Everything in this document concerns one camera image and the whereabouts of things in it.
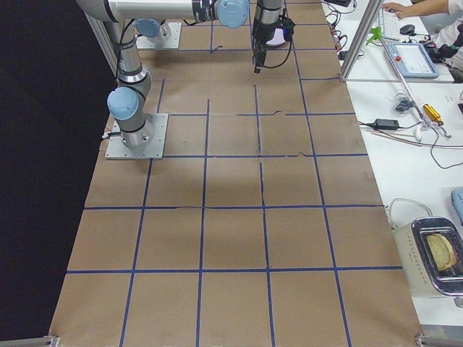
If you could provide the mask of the person forearm white sleeve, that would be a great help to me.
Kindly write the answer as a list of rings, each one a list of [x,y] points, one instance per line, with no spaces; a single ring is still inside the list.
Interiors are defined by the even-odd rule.
[[[402,11],[404,17],[428,16],[432,14],[455,14],[462,12],[462,1],[427,0],[413,4]]]

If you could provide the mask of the person hand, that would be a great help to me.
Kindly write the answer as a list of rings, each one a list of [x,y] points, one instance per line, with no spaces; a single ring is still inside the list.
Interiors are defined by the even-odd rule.
[[[384,3],[381,8],[387,12],[394,13],[399,19],[404,19],[409,16],[409,7],[402,4],[388,2]]]

